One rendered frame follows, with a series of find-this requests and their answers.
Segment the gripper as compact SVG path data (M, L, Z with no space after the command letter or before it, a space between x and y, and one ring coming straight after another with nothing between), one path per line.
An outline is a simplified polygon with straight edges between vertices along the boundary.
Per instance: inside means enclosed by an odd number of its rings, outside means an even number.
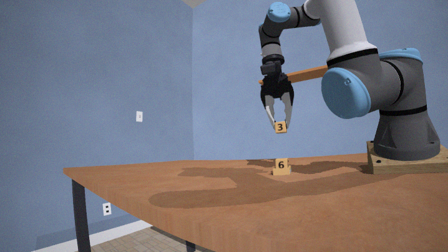
M270 54L262 58L262 64L269 61L280 61L281 65L285 63L284 57L280 54ZM282 71L280 70L280 72ZM282 102L285 104L286 129L288 129L290 124L294 99L294 90L291 81L288 81L288 76L284 72L281 74L280 72L277 72L275 75L265 75L265 78L262 80L263 85L261 85L260 92L261 101L274 130L276 122L274 120L274 99L281 98Z

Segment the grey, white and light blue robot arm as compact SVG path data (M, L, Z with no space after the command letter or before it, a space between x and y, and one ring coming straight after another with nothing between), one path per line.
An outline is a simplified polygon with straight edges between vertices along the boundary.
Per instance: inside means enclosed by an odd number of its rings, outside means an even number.
M263 58L280 54L283 29L322 23L330 49L321 81L323 99L342 119L379 110L374 152L399 161L440 153L440 139L428 116L423 61L415 48L378 54L368 43L355 0L307 0L288 7L274 2L259 25Z

